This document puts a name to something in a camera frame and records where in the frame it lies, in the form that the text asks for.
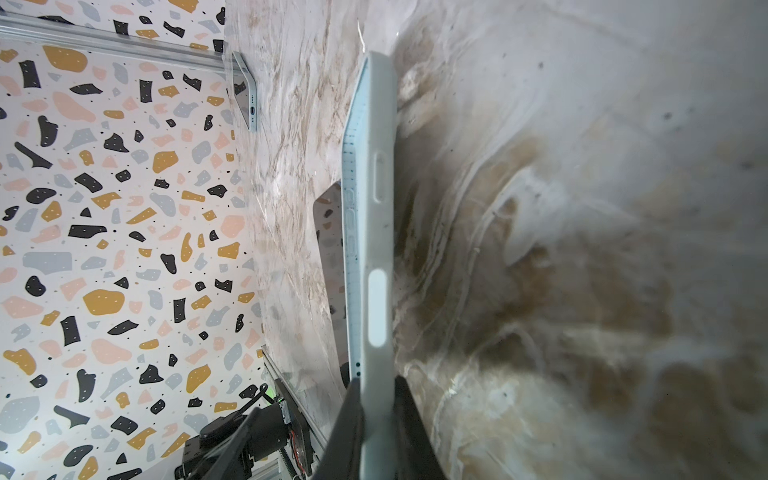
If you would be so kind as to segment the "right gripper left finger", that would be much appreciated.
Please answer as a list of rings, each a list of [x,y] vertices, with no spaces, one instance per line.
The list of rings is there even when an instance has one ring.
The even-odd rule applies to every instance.
[[[359,480],[364,440],[364,411],[361,381],[353,379],[334,424],[330,439],[313,478],[315,480]]]

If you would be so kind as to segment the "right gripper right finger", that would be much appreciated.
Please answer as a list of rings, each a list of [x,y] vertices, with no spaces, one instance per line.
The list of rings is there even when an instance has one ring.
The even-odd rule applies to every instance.
[[[399,480],[446,480],[430,443],[406,379],[395,378],[394,397],[396,478]]]

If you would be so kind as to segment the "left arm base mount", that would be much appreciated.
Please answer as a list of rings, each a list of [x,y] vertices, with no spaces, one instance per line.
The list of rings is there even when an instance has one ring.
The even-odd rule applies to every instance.
[[[250,479],[255,463],[278,453],[293,478],[314,474],[315,449],[310,424],[285,382],[276,394],[258,387],[241,408],[203,427],[184,444],[175,479]]]

